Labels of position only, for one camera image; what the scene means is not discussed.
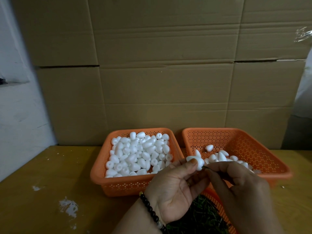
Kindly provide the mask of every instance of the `hand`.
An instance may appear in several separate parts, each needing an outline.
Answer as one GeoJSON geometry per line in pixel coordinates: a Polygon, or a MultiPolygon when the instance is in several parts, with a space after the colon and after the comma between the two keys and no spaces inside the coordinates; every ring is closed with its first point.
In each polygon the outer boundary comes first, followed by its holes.
{"type": "Polygon", "coordinates": [[[173,162],[147,186],[145,196],[163,224],[180,219],[210,184],[207,172],[197,172],[196,168],[196,159],[173,162]]]}
{"type": "Polygon", "coordinates": [[[237,162],[217,162],[205,169],[220,197],[225,213],[240,234],[283,233],[273,211],[270,187],[237,162]],[[228,188],[220,175],[232,183],[228,188]]]}

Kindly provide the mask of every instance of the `orange plastic basket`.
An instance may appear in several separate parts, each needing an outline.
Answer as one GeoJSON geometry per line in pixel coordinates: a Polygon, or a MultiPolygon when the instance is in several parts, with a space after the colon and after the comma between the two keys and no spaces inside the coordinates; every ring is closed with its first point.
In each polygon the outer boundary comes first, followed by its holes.
{"type": "Polygon", "coordinates": [[[112,148],[111,139],[117,136],[129,137],[130,132],[139,133],[144,131],[147,135],[156,135],[157,133],[166,133],[169,135],[170,153],[173,155],[173,161],[183,159],[184,156],[174,137],[173,132],[167,128],[149,128],[149,129],[134,129],[134,130],[117,130],[110,133],[99,152],[99,155],[91,169],[91,180],[98,185],[101,185],[104,193],[109,197],[138,195],[140,191],[144,191],[146,186],[155,176],[155,174],[129,176],[129,177],[112,177],[105,178],[105,164],[109,160],[109,151],[112,148]]]}
{"type": "Polygon", "coordinates": [[[246,161],[254,169],[262,173],[260,177],[266,179],[272,186],[279,179],[292,177],[290,168],[270,150],[255,140],[245,131],[236,128],[186,128],[182,132],[188,155],[193,155],[197,149],[202,158],[223,149],[229,155],[235,155],[240,160],[246,161]],[[205,151],[205,146],[212,144],[211,152],[205,151]]]}
{"type": "Polygon", "coordinates": [[[215,204],[215,206],[216,206],[216,208],[218,210],[219,215],[223,218],[223,220],[229,226],[229,229],[228,229],[229,233],[230,234],[238,234],[236,232],[235,228],[233,227],[233,225],[231,224],[231,222],[229,221],[227,215],[225,214],[225,211],[224,211],[223,205],[221,203],[221,200],[218,197],[218,195],[216,194],[216,192],[214,190],[212,190],[212,189],[207,188],[207,189],[205,189],[202,192],[202,195],[206,196],[209,200],[211,200],[215,204]]]}

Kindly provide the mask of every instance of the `plastic wrap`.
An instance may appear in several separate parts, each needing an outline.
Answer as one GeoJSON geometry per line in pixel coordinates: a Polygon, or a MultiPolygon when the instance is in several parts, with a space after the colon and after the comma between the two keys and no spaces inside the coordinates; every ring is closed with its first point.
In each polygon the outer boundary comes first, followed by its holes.
{"type": "Polygon", "coordinates": [[[307,31],[307,27],[303,27],[302,29],[298,29],[296,31],[295,42],[301,42],[312,36],[312,30],[307,31]]]}

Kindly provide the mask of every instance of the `white paint stain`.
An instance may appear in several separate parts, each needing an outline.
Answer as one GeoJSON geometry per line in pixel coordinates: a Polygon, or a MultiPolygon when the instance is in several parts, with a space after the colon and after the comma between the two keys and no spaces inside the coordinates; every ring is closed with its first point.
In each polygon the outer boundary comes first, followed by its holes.
{"type": "Polygon", "coordinates": [[[76,230],[77,229],[77,224],[75,223],[74,226],[71,226],[71,229],[76,230]]]}
{"type": "Polygon", "coordinates": [[[38,190],[41,190],[41,188],[37,187],[37,186],[33,186],[33,190],[34,191],[38,191],[38,190]]]}
{"type": "Polygon", "coordinates": [[[76,218],[77,214],[76,212],[78,211],[78,204],[76,204],[75,201],[73,200],[68,200],[67,197],[65,196],[64,200],[59,201],[59,209],[61,212],[66,212],[69,216],[76,218]]]}

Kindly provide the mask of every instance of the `wooden table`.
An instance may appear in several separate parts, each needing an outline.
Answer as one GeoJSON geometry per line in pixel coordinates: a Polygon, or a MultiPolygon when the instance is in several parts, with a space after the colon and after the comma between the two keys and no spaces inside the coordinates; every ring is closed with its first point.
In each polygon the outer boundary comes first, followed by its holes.
{"type": "MultiPolygon", "coordinates": [[[[108,198],[90,181],[99,150],[50,146],[2,181],[0,233],[110,233],[138,197],[108,198]]],[[[272,190],[279,219],[287,233],[311,233],[312,151],[272,152],[294,172],[272,190]]]]}

